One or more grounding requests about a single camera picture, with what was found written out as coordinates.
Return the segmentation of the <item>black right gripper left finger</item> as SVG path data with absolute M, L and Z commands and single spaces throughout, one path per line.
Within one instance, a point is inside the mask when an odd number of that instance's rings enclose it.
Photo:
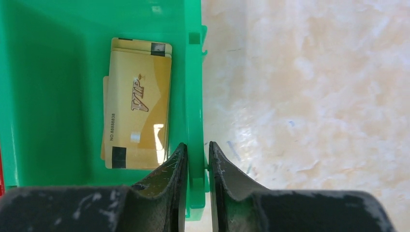
M 187 146 L 131 186 L 21 187 L 0 200 L 3 232 L 182 232 Z

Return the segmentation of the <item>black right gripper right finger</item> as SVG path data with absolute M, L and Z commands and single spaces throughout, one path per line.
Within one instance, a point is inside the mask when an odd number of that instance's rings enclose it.
M 209 144 L 215 232 L 393 232 L 380 202 L 351 190 L 268 189 Z

